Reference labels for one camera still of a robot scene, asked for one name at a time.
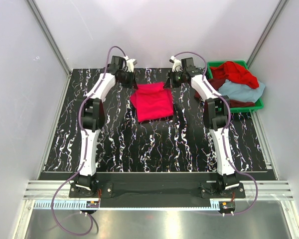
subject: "red cloth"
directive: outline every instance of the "red cloth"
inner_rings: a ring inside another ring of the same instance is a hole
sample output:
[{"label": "red cloth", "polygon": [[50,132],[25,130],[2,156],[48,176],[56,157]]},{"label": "red cloth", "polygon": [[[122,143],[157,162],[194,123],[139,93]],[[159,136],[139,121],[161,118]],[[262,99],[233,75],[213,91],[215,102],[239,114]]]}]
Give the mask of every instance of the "red cloth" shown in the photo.
[{"label": "red cloth", "polygon": [[253,76],[245,67],[232,62],[226,61],[218,67],[210,67],[213,78],[228,79],[234,83],[244,84],[250,88],[259,87],[257,77]]},{"label": "red cloth", "polygon": [[[218,91],[218,89],[225,83],[226,79],[209,79],[208,82],[210,85]],[[196,91],[195,98],[200,98],[199,93]],[[254,102],[241,102],[236,100],[229,100],[230,108],[240,108],[240,107],[253,107],[255,106]]]},{"label": "red cloth", "polygon": [[164,82],[138,85],[138,89],[131,95],[139,122],[174,114],[171,90],[164,89],[163,86]]}]

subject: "pink towel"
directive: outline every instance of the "pink towel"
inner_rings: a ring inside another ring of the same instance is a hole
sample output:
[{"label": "pink towel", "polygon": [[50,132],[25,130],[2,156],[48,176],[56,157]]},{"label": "pink towel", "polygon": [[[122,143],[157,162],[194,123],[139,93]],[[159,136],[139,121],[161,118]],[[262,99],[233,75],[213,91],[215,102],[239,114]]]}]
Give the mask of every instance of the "pink towel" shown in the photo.
[{"label": "pink towel", "polygon": [[131,95],[138,121],[154,120],[174,114],[173,97],[170,89],[163,89],[164,82],[138,85]]}]

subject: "shiny metal floor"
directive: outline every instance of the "shiny metal floor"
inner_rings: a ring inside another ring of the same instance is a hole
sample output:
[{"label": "shiny metal floor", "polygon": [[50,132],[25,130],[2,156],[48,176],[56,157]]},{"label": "shiny metal floor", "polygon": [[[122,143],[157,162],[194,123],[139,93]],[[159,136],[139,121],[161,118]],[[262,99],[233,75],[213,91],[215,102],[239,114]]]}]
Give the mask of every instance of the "shiny metal floor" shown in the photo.
[{"label": "shiny metal floor", "polygon": [[[236,211],[248,206],[237,202]],[[59,210],[61,221],[73,213]],[[93,214],[98,223],[85,239],[290,239],[280,202],[258,201],[249,212],[239,216],[218,216],[217,212],[164,211],[98,211]],[[75,215],[62,222],[77,233],[87,231],[90,220]],[[33,210],[27,239],[71,239],[75,236],[59,228],[50,231],[55,222],[50,210]]]}]

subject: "light blue cloth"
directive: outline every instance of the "light blue cloth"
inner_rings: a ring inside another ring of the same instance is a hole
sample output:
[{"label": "light blue cloth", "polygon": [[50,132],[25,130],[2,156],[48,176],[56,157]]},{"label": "light blue cloth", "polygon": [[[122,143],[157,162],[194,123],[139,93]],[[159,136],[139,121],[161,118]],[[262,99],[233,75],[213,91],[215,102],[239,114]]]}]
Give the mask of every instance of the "light blue cloth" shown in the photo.
[{"label": "light blue cloth", "polygon": [[265,89],[265,84],[259,82],[259,87],[252,89],[247,85],[237,84],[226,80],[225,83],[218,89],[218,92],[223,96],[228,96],[231,100],[241,102],[256,102]]}]

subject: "cable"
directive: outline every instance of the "cable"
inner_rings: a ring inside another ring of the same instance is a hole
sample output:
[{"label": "cable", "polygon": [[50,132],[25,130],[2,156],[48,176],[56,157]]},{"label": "cable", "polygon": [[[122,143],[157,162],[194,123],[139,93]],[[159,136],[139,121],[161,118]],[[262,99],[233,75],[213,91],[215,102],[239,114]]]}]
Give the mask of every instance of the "cable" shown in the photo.
[{"label": "cable", "polygon": [[[175,67],[175,70],[176,70],[177,67],[178,67],[178,66]],[[180,69],[181,71],[183,70],[183,68],[182,68],[181,66],[179,66],[179,69]]]},{"label": "cable", "polygon": [[[199,54],[197,54],[197,53],[195,53],[195,52],[191,52],[191,51],[183,51],[183,52],[180,52],[180,53],[176,54],[175,57],[178,56],[178,55],[180,55],[180,54],[183,54],[183,53],[194,54],[194,55],[200,57],[200,58],[205,62],[205,69],[204,69],[204,72],[203,72],[202,81],[203,81],[203,83],[205,84],[205,86],[208,88],[208,90],[209,90],[213,95],[219,97],[219,98],[225,103],[225,105],[226,105],[226,107],[227,107],[227,111],[228,111],[228,120],[227,120],[226,125],[225,125],[225,126],[223,127],[223,129],[222,129],[222,138],[223,138],[223,145],[224,145],[224,149],[225,149],[225,155],[226,155],[226,158],[229,158],[228,153],[227,153],[226,143],[225,143],[225,142],[226,142],[226,141],[225,141],[225,134],[224,134],[225,129],[227,129],[227,128],[229,127],[230,119],[231,119],[231,114],[230,114],[230,107],[229,107],[229,104],[227,103],[227,101],[226,101],[221,95],[218,95],[218,94],[213,93],[212,89],[211,89],[211,88],[208,86],[208,84],[204,81],[204,76],[205,76],[206,71],[207,71],[207,62],[206,62],[206,60],[204,59],[204,57],[202,57],[201,55],[199,55]],[[243,211],[241,211],[241,212],[235,213],[235,215],[241,215],[241,214],[243,214],[243,213],[245,213],[245,212],[251,210],[252,207],[254,206],[254,204],[255,204],[255,202],[256,202],[256,200],[257,200],[257,198],[258,198],[258,185],[257,185],[257,182],[256,182],[256,180],[254,179],[253,176],[249,175],[248,173],[242,173],[242,172],[238,171],[237,168],[233,165],[233,163],[230,162],[229,160],[228,160],[228,163],[229,163],[230,166],[236,171],[236,173],[238,173],[238,174],[240,174],[240,175],[243,175],[243,176],[246,176],[246,177],[249,177],[249,178],[254,182],[255,187],[256,187],[256,195],[255,195],[255,199],[253,200],[252,204],[251,204],[247,209],[245,209],[245,210],[243,210]]]},{"label": "cable", "polygon": [[[72,172],[71,174],[70,174],[70,177],[73,175],[73,174],[75,174],[76,172]],[[69,184],[70,184],[70,186],[71,186],[71,183],[70,183],[70,181],[68,182]]]},{"label": "cable", "polygon": [[230,202],[233,202],[235,200],[235,192],[233,192],[233,198],[230,200]]},{"label": "cable", "polygon": [[[61,220],[61,222],[65,222],[65,221],[67,221],[69,218],[73,217],[74,215],[78,215],[78,214],[81,214],[81,212],[75,212],[75,213],[72,213],[72,214],[66,216],[65,218],[63,218],[63,219]],[[96,228],[97,228],[97,232],[96,232],[96,234],[97,234],[97,233],[99,232],[99,225],[98,225],[98,223],[96,222],[96,220],[95,220],[94,217],[92,217],[92,219],[93,219],[93,222],[94,222],[94,224],[95,224],[95,226],[96,226]],[[52,227],[50,227],[50,228],[48,228],[48,229],[43,229],[43,228],[41,227],[41,225],[42,225],[43,223],[41,222],[40,215],[38,216],[38,223],[39,223],[39,227],[40,227],[40,229],[41,229],[42,231],[44,231],[44,232],[49,232],[49,231],[55,229],[56,227],[58,227],[58,224],[55,224],[54,226],[52,226]]]},{"label": "cable", "polygon": [[54,200],[55,200],[55,197],[56,197],[56,195],[58,194],[58,192],[61,190],[61,188],[62,188],[65,184],[67,184],[69,181],[71,181],[73,178],[75,178],[75,177],[80,173],[80,171],[83,169],[84,164],[85,164],[85,162],[86,162],[86,154],[87,154],[87,147],[88,147],[88,133],[87,133],[87,131],[86,131],[86,130],[83,128],[83,126],[82,126],[82,121],[81,121],[82,109],[83,109],[85,103],[86,103],[86,102],[87,102],[87,101],[88,101],[88,100],[95,94],[95,92],[97,91],[97,89],[100,87],[101,83],[104,81],[104,79],[105,79],[105,75],[106,75],[106,72],[107,72],[107,69],[108,69],[108,64],[109,64],[110,54],[111,54],[112,49],[114,49],[114,48],[118,48],[118,49],[124,54],[124,56],[126,56],[125,52],[124,52],[120,47],[118,47],[118,46],[112,46],[112,47],[109,49],[109,51],[108,51],[108,55],[107,55],[107,58],[106,58],[106,63],[105,63],[105,69],[104,69],[103,77],[101,78],[101,80],[99,80],[99,81],[97,82],[97,86],[96,86],[95,90],[93,91],[92,94],[90,94],[89,96],[87,96],[87,97],[85,98],[85,100],[82,102],[82,104],[81,104],[81,106],[80,106],[80,109],[79,109],[79,113],[78,113],[78,123],[79,123],[79,126],[80,126],[81,131],[84,131],[84,133],[85,133],[85,135],[86,135],[86,138],[85,138],[86,141],[85,141],[84,157],[83,157],[82,165],[81,165],[81,167],[79,168],[79,170],[78,170],[74,175],[72,175],[71,177],[69,177],[64,183],[61,184],[61,186],[55,191],[55,193],[54,193],[54,195],[53,195],[53,198],[52,198],[52,201],[51,201],[51,211],[52,211],[52,216],[53,216],[53,218],[54,218],[56,224],[57,224],[63,231],[65,231],[66,233],[69,233],[69,234],[71,234],[71,235],[73,235],[73,236],[77,236],[77,237],[85,236],[85,235],[87,235],[88,233],[90,233],[90,231],[92,230],[92,227],[93,227],[93,217],[92,217],[90,214],[85,214],[85,215],[88,216],[88,217],[90,218],[90,220],[91,220],[91,226],[90,226],[90,228],[89,228],[85,233],[73,233],[73,232],[67,230],[66,228],[64,228],[64,227],[60,224],[60,222],[58,221],[58,219],[56,218],[55,211],[54,211],[54,208],[53,208],[53,206],[54,206]]}]

